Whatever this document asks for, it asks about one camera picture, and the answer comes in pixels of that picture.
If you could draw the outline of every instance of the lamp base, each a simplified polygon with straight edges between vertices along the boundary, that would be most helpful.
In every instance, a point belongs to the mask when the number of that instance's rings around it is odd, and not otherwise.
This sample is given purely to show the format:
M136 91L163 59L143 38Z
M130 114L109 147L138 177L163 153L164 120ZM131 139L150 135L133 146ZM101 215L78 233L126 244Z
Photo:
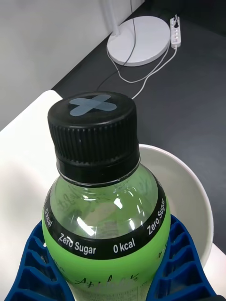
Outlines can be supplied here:
M148 64L160 57L170 43L170 28L162 19L142 16L134 18L134 24L136 46L128 61L134 47L133 19L119 26L120 35L111 34L108 39L109 55L119 65L134 67Z

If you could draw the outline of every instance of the blue bottle holder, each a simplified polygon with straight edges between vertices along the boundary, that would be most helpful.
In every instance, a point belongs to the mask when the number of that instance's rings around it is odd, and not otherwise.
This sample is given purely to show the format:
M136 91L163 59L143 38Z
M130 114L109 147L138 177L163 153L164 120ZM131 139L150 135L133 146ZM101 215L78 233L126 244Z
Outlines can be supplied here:
M41 222L24 249L15 282L5 301L74 301L74 297L44 247ZM173 215L164 258L146 301L194 301L216 296L203 272L185 226Z

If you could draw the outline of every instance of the cross symbol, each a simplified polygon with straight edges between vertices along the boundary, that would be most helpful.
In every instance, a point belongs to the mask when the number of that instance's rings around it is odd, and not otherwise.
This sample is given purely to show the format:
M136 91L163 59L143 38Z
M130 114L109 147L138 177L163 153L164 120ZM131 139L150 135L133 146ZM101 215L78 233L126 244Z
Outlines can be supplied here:
M72 99L69 103L77 105L76 108L70 111L71 116L82 116L92 109L98 109L101 111L113 111L117 108L114 103L105 103L108 100L110 95L97 95L91 99L88 98L75 98Z

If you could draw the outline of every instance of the bottle cap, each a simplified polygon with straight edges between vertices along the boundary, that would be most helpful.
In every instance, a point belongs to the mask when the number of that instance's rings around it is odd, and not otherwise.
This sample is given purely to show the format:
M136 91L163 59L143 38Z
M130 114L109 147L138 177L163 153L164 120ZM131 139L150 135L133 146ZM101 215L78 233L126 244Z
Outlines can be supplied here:
M81 186L104 186L133 173L140 154L132 99L93 92L63 99L48 112L57 168Z

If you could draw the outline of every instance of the green bottle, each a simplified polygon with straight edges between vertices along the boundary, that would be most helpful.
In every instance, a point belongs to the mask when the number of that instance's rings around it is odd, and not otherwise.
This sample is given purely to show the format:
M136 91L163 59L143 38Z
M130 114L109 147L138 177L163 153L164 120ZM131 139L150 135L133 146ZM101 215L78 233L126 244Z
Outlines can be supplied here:
M77 95L54 104L48 123L60 173L42 213L52 258L77 301L144 301L170 208L140 164L135 103L112 92Z

